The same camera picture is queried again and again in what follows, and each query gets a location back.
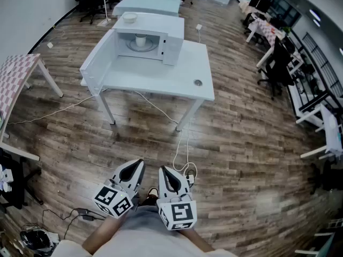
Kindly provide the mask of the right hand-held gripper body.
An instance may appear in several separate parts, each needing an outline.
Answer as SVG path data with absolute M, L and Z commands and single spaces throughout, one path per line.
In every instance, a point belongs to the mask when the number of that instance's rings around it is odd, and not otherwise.
M 158 213 L 169 231 L 191 229 L 197 222 L 196 201 L 191 193 L 157 200 Z

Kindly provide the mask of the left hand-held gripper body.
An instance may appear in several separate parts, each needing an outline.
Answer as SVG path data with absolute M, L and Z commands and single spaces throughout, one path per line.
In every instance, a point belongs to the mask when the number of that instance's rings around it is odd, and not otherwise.
M 107 215 L 119 219 L 138 204 L 139 182 L 108 179 L 100 184 L 92 197 L 96 206 Z

